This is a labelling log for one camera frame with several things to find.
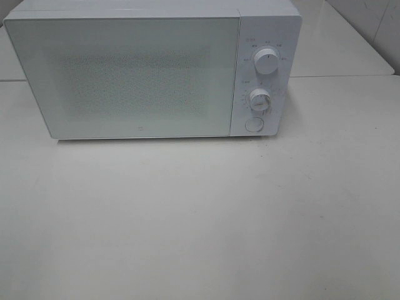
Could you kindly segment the round white door button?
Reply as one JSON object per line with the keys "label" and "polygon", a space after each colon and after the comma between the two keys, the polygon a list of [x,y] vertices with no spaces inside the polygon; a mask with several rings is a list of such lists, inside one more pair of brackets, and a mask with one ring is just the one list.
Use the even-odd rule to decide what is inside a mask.
{"label": "round white door button", "polygon": [[260,117],[253,117],[245,122],[245,128],[251,133],[259,132],[264,127],[264,121]]}

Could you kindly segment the white microwave knob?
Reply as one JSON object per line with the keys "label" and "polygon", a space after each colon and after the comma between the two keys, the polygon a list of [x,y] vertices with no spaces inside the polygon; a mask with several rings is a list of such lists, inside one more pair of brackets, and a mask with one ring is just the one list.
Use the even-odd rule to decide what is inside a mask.
{"label": "white microwave knob", "polygon": [[271,97],[267,90],[257,88],[249,93],[250,108],[253,111],[266,111],[271,105]]}
{"label": "white microwave knob", "polygon": [[257,50],[252,60],[259,74],[268,75],[278,69],[280,55],[277,49],[266,46]]}

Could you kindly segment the white microwave door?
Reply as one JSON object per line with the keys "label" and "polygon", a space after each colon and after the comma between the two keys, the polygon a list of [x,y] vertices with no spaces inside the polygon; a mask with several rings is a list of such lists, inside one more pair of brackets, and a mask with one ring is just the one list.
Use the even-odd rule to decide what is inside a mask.
{"label": "white microwave door", "polygon": [[55,139],[227,136],[239,21],[8,20]]}

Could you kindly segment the white microwave oven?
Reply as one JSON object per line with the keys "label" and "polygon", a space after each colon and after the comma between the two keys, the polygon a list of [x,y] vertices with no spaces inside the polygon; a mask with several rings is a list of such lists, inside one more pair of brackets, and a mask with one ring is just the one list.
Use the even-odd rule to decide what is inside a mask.
{"label": "white microwave oven", "polygon": [[273,136],[291,1],[23,1],[3,21],[54,139]]}

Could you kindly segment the white neighbouring table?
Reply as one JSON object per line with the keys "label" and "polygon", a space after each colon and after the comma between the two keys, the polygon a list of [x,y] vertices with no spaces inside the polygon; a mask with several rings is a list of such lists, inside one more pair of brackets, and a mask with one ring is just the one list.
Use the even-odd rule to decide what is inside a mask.
{"label": "white neighbouring table", "polygon": [[327,1],[294,1],[302,26],[291,77],[384,76],[394,69]]}

